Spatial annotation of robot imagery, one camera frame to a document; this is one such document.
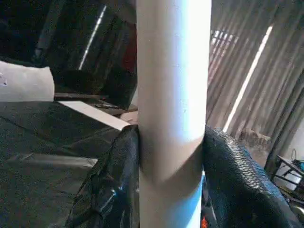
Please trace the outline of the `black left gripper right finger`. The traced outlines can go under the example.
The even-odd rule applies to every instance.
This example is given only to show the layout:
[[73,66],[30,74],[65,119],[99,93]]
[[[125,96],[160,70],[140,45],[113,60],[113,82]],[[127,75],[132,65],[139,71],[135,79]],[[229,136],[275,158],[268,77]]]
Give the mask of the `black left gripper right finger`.
[[230,135],[206,127],[202,163],[218,227],[303,227],[264,169]]

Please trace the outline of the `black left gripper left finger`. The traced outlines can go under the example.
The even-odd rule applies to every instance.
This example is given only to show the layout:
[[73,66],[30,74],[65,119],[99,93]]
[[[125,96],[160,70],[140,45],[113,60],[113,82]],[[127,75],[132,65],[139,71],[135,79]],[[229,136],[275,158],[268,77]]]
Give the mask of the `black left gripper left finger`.
[[78,190],[68,228],[136,228],[139,223],[139,131],[124,127],[108,157],[98,161]]

